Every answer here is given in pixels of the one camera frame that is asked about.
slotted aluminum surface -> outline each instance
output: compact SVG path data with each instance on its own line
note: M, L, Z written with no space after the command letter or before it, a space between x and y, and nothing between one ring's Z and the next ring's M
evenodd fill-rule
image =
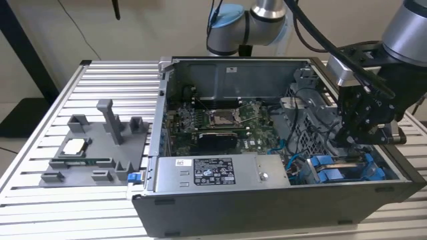
M158 86L157 62L94 61L89 67L79 67L0 179L0 239L151 239L126 199L126 186L39 188L38 185L66 137L70 116L86 114L91 122L103 121L97 102L110 98L123 121L142 116L153 122ZM412 115L400 124L409 139L398 148L427 177L427 130ZM199 237L203 240L299 238L427 239L427 189L406 202L384 206L358 225Z

blue cable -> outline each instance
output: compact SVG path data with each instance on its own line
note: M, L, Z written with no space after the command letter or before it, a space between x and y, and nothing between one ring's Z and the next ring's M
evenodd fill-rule
M299 153L297 153L293 157L291 157L291 159L289 160L289 163L287 163L287 165L286 165L286 170L289 170L290 168L291 168L291 164L293 164L293 162L294 162L294 160L297 159L297 157L299 156L301 154Z
M281 139L281 146L279 146L279 148L273 148L273 149L270 149L269 151L267 151L267 155L271 155L273 154L273 151L279 151L279 150L282 150L285 147L286 147L286 140L285 139Z

motherboard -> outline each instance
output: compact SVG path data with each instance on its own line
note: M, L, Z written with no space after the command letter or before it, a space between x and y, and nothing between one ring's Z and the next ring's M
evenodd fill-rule
M235 108L213 109L202 101L185 102L169 111L173 156L270 154L281 146L269 106L259 99L241 100ZM285 154L283 147L275 154Z

blue tab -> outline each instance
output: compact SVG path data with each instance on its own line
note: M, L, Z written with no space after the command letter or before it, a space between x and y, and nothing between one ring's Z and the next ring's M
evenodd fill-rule
M230 24L233 24L238 19L243 16L246 10L245 7L239 4L223 4L219 9L217 22L213 25L213 28L222 28Z
M130 173L127 175L127 182L139 184L143 181L143 175L141 173Z

black cable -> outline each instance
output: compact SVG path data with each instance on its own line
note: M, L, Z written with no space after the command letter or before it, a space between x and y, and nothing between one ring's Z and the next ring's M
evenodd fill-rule
M333 126L332 126L332 129L328 131L326 135L325 135L325 140L324 140L324 145L325 145L325 148L329 150L329 152L333 154L334 151L333 149L330 148L329 146L329 140L330 140L330 135L332 135L332 132L334 131L334 127L340 124L340 122L334 123Z
M7 149L5 147L0 147L0 149L5 150L5 151L9 151L10 153L19 154L17 151L13 151L11 149Z
M297 4L295 0L285 0L286 5L289 9L293 11L294 16L299 20L301 24L306 28L310 35L314 37L314 39L320 42L320 44L324 46L325 50L337 57L337 59L354 71L354 73L365 80L368 81L374 88L384 93L384 96L389 99L393 99L396 97L394 91L386 86L385 82L386 80L377 76L373 72L366 71L364 67L356 63L337 48L337 46L332 43L332 41L326 38L326 36L321 33L310 19L307 18L306 14L303 13L299 5ZM366 85L364 83L364 80L358 78L358 81L362 85Z
M291 132L287 136L287 139L286 139L286 150L290 154L295 155L295 153L291 151L290 149L290 143L291 143L291 138L293 138L293 135L294 135L294 132L297 130L297 124L298 124L298 121L299 121L299 105L297 103L297 97L294 97L294 103L295 103L295 115L294 115L294 123L293 123L293 127L291 127Z
M206 25L206 35L210 35L210 23L211 23L211 15L213 15L213 11L214 11L214 5L215 5L215 0L213 0L213 4L211 4L211 10L209 11L209 16L207 16L207 25Z
M98 56L98 59L99 59L99 60L103 60L103 59L102 59L102 57L101 57L101 55L99 55L99 53L95 51L94 47L93 47L93 46L91 46L91 44L89 43L87 37L86 37L86 35L83 34L83 31L82 31L82 29L81 29L81 27L79 27L79 25L78 25L77 21L74 20L73 16L70 15L70 13L69 13L69 11L67 11L67 9L66 9L66 7L65 7L65 5L63 5L62 1L61 1L61 0L58 0L58 3L59 3L59 5L61 5L62 9L65 10L66 14L69 15L69 17L70 17L70 19L71 19L71 21L73 21L73 23L74 23L75 27L78 28L78 30L79 30L79 32L81 32L81 34L82 34L82 37L83 37L83 40L85 40L85 42L86 42L87 46L93 49L93 51L94 51L95 55Z
M209 48L209 40L210 40L210 35L211 35L211 31L213 31L213 25L217 23L217 18L219 16L219 13L221 13L221 8L222 8L222 5L223 5L223 1L225 0L221 0L219 1L219 4L218 4L218 7L213 13L213 9L214 9L214 4L215 4L215 0L213 0L213 5L211 5L211 11L210 11L210 14L209 14L209 21L207 21L207 36L206 36L206 48Z
M309 42L305 40L305 37L302 35L302 32L301 32L301 28L299 28L299 22L297 20L297 17L295 15L293 16L293 20L294 20L294 27L295 27L295 33L297 33L297 36L298 36L298 39L301 40L302 44L306 46L306 48L309 48L311 51L317 52L317 53L329 53L328 50L325 49L320 49L320 48L316 48L314 46L311 46L309 44ZM352 48L352 47L356 47L356 46L360 46L360 45L368 45L368 44L378 44L381 41L378 40L373 40L373 41L362 41L362 42L357 42L357 43L353 43L350 45L346 45L346 46L341 46L338 47L340 50L344 50L346 48Z
M417 113L417 111L418 111L418 109L420 109L420 106L421 106L421 105L418 105L418 104L416 105L412 115L416 115L416 113Z

